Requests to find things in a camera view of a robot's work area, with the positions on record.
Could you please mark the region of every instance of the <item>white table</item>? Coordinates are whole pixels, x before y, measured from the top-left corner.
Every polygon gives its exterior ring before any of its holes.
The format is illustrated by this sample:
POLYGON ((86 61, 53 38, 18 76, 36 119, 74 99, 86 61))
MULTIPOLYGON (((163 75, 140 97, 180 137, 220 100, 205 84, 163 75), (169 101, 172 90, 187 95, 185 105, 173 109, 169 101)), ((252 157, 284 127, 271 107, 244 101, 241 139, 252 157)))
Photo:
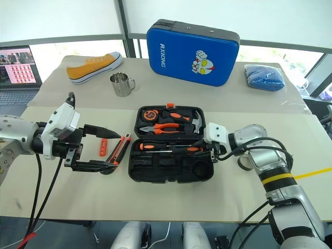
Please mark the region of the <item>white table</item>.
MULTIPOLYGON (((28 107, 22 117, 46 121, 54 107, 28 107)), ((85 123, 105 126, 119 134, 132 132, 136 110, 77 108, 79 126, 85 123)), ((258 123, 269 136, 284 143, 294 155, 293 174, 300 175, 330 167, 332 142, 319 121, 308 114, 219 113, 205 112, 207 122, 220 123, 232 132, 258 123)), ((82 141, 81 160, 99 158, 100 139, 87 136, 82 141)), ((110 141, 108 153, 117 143, 110 141)), ((239 222, 265 202, 265 191, 254 171, 243 171, 236 158, 215 164, 214 176, 206 182, 190 184, 137 183, 128 175, 126 153, 120 167, 110 175, 73 172, 62 167, 41 218, 77 220, 193 220, 239 222)), ((50 184, 57 161, 42 158, 43 176, 38 206, 50 184)), ((322 220, 332 220, 332 171, 301 178, 301 184, 322 220)), ((0 215, 29 217, 37 164, 34 156, 19 156, 10 167, 0 188, 0 215)), ((251 221, 266 214, 266 207, 251 221)))
MULTIPOLYGON (((29 106, 60 106, 68 92, 73 91, 76 106, 87 108, 138 109, 173 102, 198 106, 205 112, 311 113, 283 71, 285 89, 268 92, 248 87, 244 65, 254 63, 237 62, 226 84, 212 87, 158 75, 152 71, 147 59, 124 58, 115 70, 102 73, 83 85, 75 85, 67 76, 66 66, 82 65, 86 58, 66 56, 29 106), (126 73, 135 79, 136 89, 131 95, 121 98, 114 94, 109 77, 115 72, 126 73)), ((277 63, 261 64, 280 68, 277 63)))

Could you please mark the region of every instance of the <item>orange-handled pliers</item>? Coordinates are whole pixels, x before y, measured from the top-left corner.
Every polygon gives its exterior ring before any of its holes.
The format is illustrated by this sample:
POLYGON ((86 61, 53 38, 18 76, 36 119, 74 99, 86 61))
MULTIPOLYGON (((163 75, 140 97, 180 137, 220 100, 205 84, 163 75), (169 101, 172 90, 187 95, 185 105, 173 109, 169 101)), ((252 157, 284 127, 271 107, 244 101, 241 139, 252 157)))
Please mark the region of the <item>orange-handled pliers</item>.
POLYGON ((154 126, 146 126, 140 128, 141 131, 149 132, 153 131, 155 135, 163 134, 163 133, 179 133, 179 131, 163 131, 164 128, 179 128, 180 125, 178 123, 157 123, 154 126))

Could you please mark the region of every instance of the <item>laptop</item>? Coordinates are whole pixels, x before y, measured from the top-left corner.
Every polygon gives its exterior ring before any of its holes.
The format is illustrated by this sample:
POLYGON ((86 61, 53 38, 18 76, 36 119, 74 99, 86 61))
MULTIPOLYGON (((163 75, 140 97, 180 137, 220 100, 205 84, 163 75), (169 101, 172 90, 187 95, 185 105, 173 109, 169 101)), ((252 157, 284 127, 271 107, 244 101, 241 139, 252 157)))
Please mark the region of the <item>laptop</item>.
POLYGON ((0 48, 0 115, 21 116, 41 85, 29 46, 0 48))

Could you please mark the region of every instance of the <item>stainless steel mug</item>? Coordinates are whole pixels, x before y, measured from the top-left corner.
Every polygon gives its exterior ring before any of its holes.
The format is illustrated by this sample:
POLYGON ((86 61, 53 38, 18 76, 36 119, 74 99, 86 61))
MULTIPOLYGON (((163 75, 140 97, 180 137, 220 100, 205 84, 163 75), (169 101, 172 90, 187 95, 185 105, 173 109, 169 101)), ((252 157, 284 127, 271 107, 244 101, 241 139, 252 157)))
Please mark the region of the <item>stainless steel mug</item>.
POLYGON ((127 74, 124 73, 112 74, 109 80, 112 82, 115 94, 120 97, 128 96, 136 86, 135 80, 128 78, 127 74))

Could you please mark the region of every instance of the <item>cartoon character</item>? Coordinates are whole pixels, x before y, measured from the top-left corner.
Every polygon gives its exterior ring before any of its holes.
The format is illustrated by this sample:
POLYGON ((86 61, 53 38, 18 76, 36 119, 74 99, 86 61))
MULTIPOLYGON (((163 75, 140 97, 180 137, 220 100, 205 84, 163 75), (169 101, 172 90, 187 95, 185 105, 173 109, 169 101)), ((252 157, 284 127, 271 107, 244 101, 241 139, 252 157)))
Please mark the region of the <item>cartoon character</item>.
POLYGON ((192 71, 200 74, 209 74, 215 69, 213 62, 207 60, 208 55, 202 51, 198 50, 196 52, 196 59, 192 62, 192 71))

